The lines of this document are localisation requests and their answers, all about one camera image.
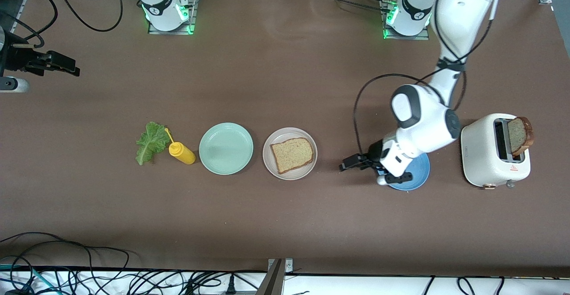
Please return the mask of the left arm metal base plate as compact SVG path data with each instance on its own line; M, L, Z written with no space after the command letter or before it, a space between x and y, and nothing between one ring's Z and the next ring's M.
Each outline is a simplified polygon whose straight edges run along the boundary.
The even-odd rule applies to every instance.
M396 17L398 13L398 7L396 5L396 0L381 0L379 1L380 8L382 9L383 17L383 38L384 39L398 39L406 41L428 41L429 31L428 25L430 24L431 13L427 16L425 20L424 27L420 33L413 36L402 35L395 31L391 25L388 24L389 19Z

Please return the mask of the green lettuce leaf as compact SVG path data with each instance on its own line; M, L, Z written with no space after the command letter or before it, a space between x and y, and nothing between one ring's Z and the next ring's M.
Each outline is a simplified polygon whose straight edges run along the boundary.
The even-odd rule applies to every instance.
M145 132L136 141L138 146L135 160L142 166L151 161L155 154L163 152L171 142L166 127L156 122L148 122Z

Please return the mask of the beige plate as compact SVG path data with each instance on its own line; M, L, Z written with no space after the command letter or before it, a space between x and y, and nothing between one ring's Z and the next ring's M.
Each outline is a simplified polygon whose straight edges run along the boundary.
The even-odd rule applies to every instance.
M283 174L279 174L277 162L270 145L280 144L286 140L291 140L298 137L308 140L309 144L311 145L313 151L312 161L297 169L288 171ZM317 158L318 158L318 150L315 141L306 131L298 128L278 129L268 137L268 139L265 141L265 144L263 145L263 162L265 164L265 167L268 169L270 173L272 173L275 177L281 180L298 180L305 177L315 167Z

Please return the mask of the blue plate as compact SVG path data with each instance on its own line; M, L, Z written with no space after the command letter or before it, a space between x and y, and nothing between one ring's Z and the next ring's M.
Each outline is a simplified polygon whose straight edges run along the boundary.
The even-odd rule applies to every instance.
M407 167L407 172L411 173L412 180L404 183L389 184L389 187L399 191L413 191L421 187L428 179L430 173L430 161L426 153L419 155Z

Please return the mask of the light crust bread slice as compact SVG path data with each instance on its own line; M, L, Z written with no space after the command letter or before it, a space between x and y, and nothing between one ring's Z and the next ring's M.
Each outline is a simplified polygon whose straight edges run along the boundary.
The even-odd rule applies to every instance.
M273 152L279 174L306 166L315 159L312 144L304 137L294 137L269 146Z

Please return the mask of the grey metal bracket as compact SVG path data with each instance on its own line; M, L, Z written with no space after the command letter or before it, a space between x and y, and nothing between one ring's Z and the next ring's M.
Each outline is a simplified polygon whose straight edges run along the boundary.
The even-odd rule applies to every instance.
M293 271L293 259L272 258L268 263L268 271L255 295L282 295L285 275Z

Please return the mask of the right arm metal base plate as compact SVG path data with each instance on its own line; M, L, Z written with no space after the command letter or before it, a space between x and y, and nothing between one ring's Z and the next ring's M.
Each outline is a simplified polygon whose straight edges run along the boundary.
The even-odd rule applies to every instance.
M160 31L148 22L148 34L150 35L193 35L197 20L197 9L199 0L189 0L188 5L181 9L185 21L172 31Z

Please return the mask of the mint green plate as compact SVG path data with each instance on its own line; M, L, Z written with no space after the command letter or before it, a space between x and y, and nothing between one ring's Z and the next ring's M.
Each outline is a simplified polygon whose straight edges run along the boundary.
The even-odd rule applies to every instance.
M232 175L244 169L254 153L254 142L246 128L220 123L205 132L198 147L203 166L214 174Z

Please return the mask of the white toaster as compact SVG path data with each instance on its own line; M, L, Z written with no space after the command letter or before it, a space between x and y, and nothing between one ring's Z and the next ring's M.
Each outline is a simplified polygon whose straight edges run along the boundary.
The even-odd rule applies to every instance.
M529 149L511 155L507 122L511 114L490 114L461 131L461 157L466 180L480 189L513 188L531 171Z

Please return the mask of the yellow mustard squeeze bottle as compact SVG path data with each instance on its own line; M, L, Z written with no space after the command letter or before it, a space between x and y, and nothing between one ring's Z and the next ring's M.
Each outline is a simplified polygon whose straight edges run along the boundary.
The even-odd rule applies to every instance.
M169 154L184 164L191 165L195 163L197 157L194 155L194 153L185 145L183 145L183 143L174 141L168 128L165 128L165 132L171 141L168 147Z

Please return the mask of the dark crust bread slice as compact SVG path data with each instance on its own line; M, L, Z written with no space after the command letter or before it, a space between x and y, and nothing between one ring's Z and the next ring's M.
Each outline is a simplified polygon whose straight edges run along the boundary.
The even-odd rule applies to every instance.
M533 145L535 136L533 126L528 118L523 116L507 122L511 155L517 157Z

